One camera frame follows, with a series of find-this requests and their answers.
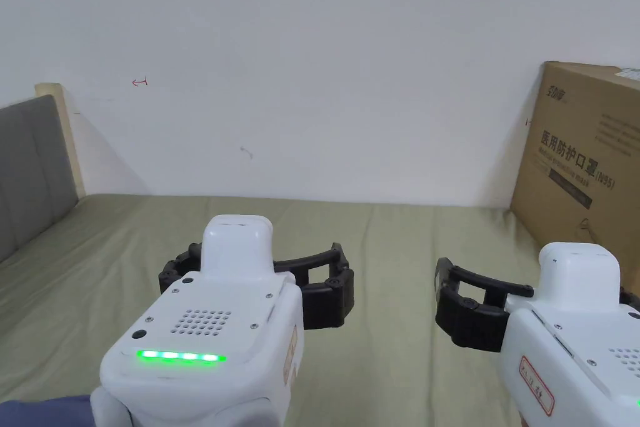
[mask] red label sticker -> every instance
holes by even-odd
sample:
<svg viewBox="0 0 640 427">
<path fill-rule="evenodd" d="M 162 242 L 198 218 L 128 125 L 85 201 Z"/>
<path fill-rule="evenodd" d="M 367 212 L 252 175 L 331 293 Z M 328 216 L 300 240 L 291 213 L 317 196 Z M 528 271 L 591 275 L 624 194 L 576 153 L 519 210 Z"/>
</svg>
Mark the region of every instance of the red label sticker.
<svg viewBox="0 0 640 427">
<path fill-rule="evenodd" d="M 542 407 L 548 417 L 551 417 L 554 407 L 556 406 L 556 399 L 533 368 L 529 359 L 524 355 L 522 356 L 519 372 L 525 382 L 527 382 L 529 390 L 531 390 L 531 393 L 536 397 L 540 407 Z"/>
</svg>

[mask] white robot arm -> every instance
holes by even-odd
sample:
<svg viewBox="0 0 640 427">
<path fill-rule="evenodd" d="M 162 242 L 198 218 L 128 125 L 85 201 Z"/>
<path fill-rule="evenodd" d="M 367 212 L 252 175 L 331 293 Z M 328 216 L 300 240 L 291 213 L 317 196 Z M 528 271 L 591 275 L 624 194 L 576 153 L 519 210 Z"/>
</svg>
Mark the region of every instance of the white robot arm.
<svg viewBox="0 0 640 427">
<path fill-rule="evenodd" d="M 97 427 L 283 425 L 304 329 L 342 325 L 353 272 L 339 244 L 275 272 L 272 233 L 264 217 L 211 220 L 201 262 L 172 278 L 102 359 Z M 309 284 L 309 269 L 327 263 L 331 277 Z M 161 287 L 172 274 L 161 273 Z M 338 309 L 318 312 L 333 299 Z"/>
<path fill-rule="evenodd" d="M 535 291 L 454 266 L 436 268 L 436 322 L 462 347 L 499 352 L 529 427 L 640 425 L 640 308 L 615 257 L 595 244 L 551 243 Z M 460 282 L 486 290 L 483 303 Z"/>
</svg>

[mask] green led light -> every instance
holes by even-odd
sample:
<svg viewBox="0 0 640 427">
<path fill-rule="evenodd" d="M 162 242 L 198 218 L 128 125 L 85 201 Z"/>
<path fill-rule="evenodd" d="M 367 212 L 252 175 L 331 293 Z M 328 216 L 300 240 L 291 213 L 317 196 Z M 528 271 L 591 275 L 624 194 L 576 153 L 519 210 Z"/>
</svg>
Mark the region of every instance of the green led light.
<svg viewBox="0 0 640 427">
<path fill-rule="evenodd" d="M 212 353 L 193 352 L 162 352 L 158 350 L 138 350 L 137 355 L 145 358 L 162 358 L 170 361 L 205 361 L 205 362 L 226 362 L 224 355 Z"/>
</svg>

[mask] white plastic housing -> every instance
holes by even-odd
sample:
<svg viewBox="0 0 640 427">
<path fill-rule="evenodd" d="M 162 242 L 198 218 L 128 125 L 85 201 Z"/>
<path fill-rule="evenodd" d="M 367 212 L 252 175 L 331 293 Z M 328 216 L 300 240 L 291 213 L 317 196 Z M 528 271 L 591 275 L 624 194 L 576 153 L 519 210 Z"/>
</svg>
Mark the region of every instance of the white plastic housing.
<svg viewBox="0 0 640 427">
<path fill-rule="evenodd" d="M 294 276 L 273 271 L 272 230 L 264 217 L 215 217 L 202 271 L 172 284 L 106 353 L 102 386 L 134 425 L 284 423 L 304 348 L 303 311 Z M 137 330 L 146 334 L 135 339 Z M 226 361 L 140 357 L 144 350 Z"/>
<path fill-rule="evenodd" d="M 593 244 L 540 252 L 532 299 L 508 296 L 502 378 L 531 427 L 640 425 L 640 319 L 619 304 L 615 257 Z"/>
</svg>

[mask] green bed sheet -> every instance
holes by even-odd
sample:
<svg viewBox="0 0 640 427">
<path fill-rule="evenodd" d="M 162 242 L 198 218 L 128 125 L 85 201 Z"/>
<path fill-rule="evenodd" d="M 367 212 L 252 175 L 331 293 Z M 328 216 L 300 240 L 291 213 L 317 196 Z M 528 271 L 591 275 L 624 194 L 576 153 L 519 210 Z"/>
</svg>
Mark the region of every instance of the green bed sheet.
<svg viewBox="0 0 640 427">
<path fill-rule="evenodd" d="M 88 196 L 0 264 L 0 401 L 90 393 L 158 272 L 217 214 L 268 217 L 275 259 L 340 242 L 355 272 L 344 327 L 304 334 L 288 426 L 519 426 L 496 355 L 456 347 L 433 320 L 438 257 L 537 283 L 538 246 L 512 213 L 482 208 Z"/>
</svg>

